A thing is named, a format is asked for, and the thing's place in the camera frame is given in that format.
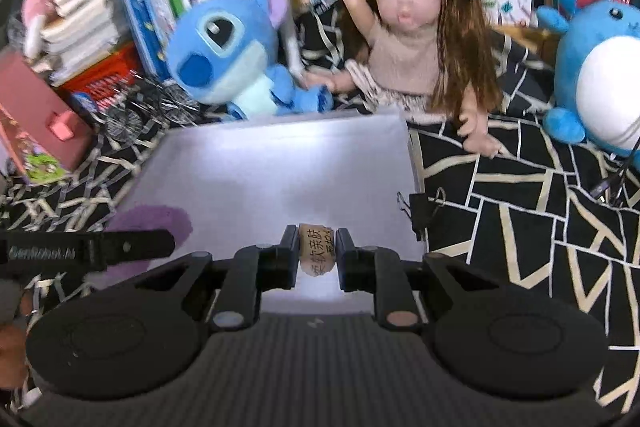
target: blue plush toy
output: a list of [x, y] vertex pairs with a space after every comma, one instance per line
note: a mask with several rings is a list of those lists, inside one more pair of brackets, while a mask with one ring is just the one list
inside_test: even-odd
[[236, 118], [323, 112], [324, 86], [297, 87], [277, 63], [286, 0], [207, 0], [178, 20], [166, 49], [172, 77], [195, 100], [227, 105]]
[[[628, 156], [640, 134], [640, 10], [609, 0], [558, 3], [564, 16], [549, 7], [537, 11], [541, 25], [562, 33], [557, 107], [546, 115], [544, 129], [561, 142], [587, 137]], [[633, 163], [640, 168], [638, 153]]]

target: plush toy eye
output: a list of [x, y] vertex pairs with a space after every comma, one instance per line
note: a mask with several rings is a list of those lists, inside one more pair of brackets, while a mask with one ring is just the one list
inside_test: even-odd
[[234, 24], [223, 17], [210, 19], [206, 25], [207, 36], [221, 48], [231, 40], [234, 34]]

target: doll face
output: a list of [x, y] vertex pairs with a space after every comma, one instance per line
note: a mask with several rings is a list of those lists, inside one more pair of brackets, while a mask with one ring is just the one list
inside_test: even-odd
[[376, 0], [380, 19], [391, 29], [411, 32], [435, 24], [440, 13], [440, 0]]

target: doll hair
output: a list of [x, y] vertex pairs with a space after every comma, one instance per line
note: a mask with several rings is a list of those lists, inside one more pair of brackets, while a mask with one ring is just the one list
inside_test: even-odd
[[[376, 0], [366, 1], [379, 17]], [[344, 41], [354, 46], [354, 51], [366, 50], [366, 41], [347, 10], [340, 25]], [[474, 88], [479, 108], [490, 112], [498, 107], [502, 91], [496, 81], [488, 36], [480, 0], [440, 0], [437, 43], [441, 73], [433, 95], [433, 110], [459, 117], [468, 84]], [[356, 55], [357, 60], [362, 58], [362, 53]]]

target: binder clip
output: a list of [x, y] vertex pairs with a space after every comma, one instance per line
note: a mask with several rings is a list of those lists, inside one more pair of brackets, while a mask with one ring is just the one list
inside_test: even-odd
[[404, 212], [411, 220], [411, 229], [415, 233], [416, 241], [424, 241], [426, 230], [431, 225], [433, 218], [438, 213], [441, 206], [444, 206], [447, 195], [444, 188], [438, 187], [434, 197], [423, 192], [419, 194], [409, 194], [409, 203], [406, 202], [401, 192], [398, 192], [398, 205], [400, 211]]

